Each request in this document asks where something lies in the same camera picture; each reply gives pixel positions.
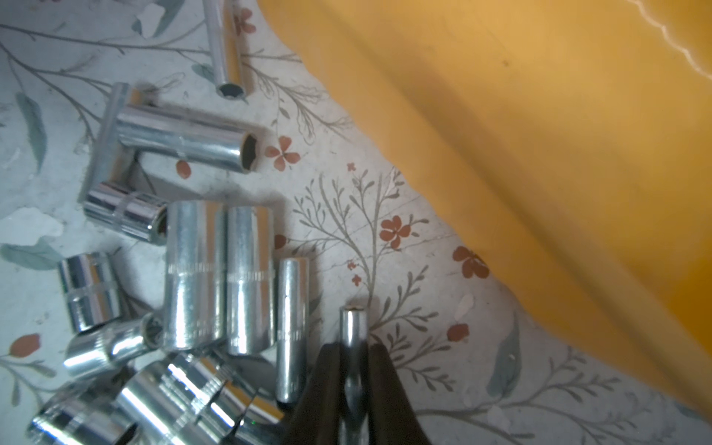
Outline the yellow plastic storage box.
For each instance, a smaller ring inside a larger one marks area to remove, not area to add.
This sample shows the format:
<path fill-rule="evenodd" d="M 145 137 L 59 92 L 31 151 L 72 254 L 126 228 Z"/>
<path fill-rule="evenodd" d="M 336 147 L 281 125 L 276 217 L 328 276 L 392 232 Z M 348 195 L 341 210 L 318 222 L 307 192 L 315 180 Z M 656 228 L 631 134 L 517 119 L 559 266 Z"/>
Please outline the yellow plastic storage box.
<path fill-rule="evenodd" d="M 711 414 L 708 1 L 263 1 L 544 327 Z"/>

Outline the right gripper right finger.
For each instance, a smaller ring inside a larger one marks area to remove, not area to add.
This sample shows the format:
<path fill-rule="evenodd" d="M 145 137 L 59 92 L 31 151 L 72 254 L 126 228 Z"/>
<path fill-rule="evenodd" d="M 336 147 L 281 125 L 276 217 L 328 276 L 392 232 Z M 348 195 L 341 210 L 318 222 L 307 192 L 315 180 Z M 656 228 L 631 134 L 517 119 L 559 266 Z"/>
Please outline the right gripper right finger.
<path fill-rule="evenodd" d="M 367 394 L 370 444 L 431 444 L 382 344 L 369 347 Z"/>

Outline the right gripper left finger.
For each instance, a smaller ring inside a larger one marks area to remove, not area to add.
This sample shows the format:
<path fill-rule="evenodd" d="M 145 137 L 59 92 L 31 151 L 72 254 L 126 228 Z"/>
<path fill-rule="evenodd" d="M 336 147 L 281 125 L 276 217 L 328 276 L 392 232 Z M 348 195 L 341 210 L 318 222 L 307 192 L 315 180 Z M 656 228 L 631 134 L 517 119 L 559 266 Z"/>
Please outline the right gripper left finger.
<path fill-rule="evenodd" d="M 333 445 L 339 441 L 340 351 L 339 343 L 322 346 L 282 444 Z"/>

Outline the short silver socket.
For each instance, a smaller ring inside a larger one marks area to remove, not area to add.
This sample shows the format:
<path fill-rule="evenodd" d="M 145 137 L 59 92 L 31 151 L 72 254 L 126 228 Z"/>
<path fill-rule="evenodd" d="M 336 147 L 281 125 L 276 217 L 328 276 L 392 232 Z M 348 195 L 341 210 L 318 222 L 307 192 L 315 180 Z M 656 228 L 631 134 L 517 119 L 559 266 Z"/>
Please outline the short silver socket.
<path fill-rule="evenodd" d="M 155 195 L 126 185 L 103 182 L 92 187 L 83 201 L 88 220 L 149 244 L 166 243 L 167 206 Z"/>
<path fill-rule="evenodd" d="M 82 382 L 61 387 L 32 418 L 33 444 L 135 444 L 138 426 L 107 389 Z"/>
<path fill-rule="evenodd" d="M 180 353 L 137 372 L 115 402 L 150 444 L 219 444 L 235 430 L 235 411 L 220 402 L 231 376 L 213 354 Z"/>
<path fill-rule="evenodd" d="M 111 322 L 72 338 L 63 365 L 71 379 L 87 380 L 119 371 L 132 360 L 155 352 L 162 345 L 161 317 L 147 313 L 123 322 Z"/>
<path fill-rule="evenodd" d="M 61 260 L 57 272 L 74 334 L 84 334 L 122 318 L 122 289 L 104 252 Z"/>

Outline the thin silver socket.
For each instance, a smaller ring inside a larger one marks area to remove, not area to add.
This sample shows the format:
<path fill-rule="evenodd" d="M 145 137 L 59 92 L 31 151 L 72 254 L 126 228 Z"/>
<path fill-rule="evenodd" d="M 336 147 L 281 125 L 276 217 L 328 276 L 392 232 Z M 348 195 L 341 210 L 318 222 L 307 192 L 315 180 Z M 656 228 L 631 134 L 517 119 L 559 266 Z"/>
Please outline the thin silver socket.
<path fill-rule="evenodd" d="M 124 183 L 135 161 L 135 150 L 119 141 L 118 117 L 128 105 L 141 104 L 141 93 L 129 83 L 115 83 L 92 146 L 90 161 L 77 202 L 83 204 L 89 192 L 104 182 Z"/>
<path fill-rule="evenodd" d="M 368 313 L 363 306 L 340 309 L 339 346 L 341 370 L 340 444 L 362 444 L 368 415 Z"/>

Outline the slim long silver socket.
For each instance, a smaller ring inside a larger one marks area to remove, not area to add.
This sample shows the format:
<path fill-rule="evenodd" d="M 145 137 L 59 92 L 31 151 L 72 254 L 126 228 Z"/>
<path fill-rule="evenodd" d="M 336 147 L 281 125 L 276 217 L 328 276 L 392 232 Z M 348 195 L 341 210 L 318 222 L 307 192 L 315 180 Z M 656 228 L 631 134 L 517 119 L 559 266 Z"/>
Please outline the slim long silver socket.
<path fill-rule="evenodd" d="M 277 280 L 276 398 L 297 404 L 307 380 L 309 260 L 280 261 Z"/>

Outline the long thick silver socket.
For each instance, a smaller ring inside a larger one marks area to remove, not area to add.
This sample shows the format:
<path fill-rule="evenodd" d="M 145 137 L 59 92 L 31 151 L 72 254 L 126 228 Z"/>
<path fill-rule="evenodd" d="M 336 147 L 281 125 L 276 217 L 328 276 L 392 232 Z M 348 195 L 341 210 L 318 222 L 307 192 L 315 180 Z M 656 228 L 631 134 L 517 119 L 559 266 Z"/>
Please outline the long thick silver socket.
<path fill-rule="evenodd" d="M 259 206 L 227 210 L 226 341 L 233 356 L 276 343 L 274 216 Z"/>
<path fill-rule="evenodd" d="M 182 200 L 167 208 L 163 348 L 205 348 L 225 335 L 226 206 Z"/>

